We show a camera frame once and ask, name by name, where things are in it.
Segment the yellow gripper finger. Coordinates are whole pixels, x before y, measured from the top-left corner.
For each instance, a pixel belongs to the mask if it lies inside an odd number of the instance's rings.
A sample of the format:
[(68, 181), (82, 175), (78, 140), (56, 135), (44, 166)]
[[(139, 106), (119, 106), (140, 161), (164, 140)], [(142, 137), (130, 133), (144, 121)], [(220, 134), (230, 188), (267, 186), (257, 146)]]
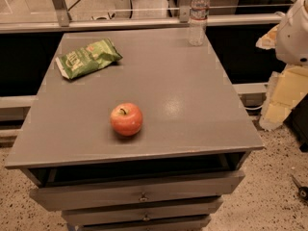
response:
[(277, 25), (272, 27), (267, 33), (258, 38), (255, 46), (265, 50), (274, 49), (276, 47), (277, 29)]
[(268, 131), (281, 126), (292, 109), (307, 94), (307, 66), (287, 64), (281, 73), (273, 72), (259, 119), (260, 126)]

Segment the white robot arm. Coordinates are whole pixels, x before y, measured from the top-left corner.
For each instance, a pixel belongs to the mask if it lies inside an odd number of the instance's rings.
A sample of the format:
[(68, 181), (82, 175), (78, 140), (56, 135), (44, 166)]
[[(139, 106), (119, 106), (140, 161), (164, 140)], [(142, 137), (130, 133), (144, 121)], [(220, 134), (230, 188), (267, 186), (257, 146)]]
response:
[(280, 23), (259, 38), (256, 46), (275, 49), (286, 66), (269, 77), (259, 124), (275, 130), (308, 94), (308, 0), (296, 0)]

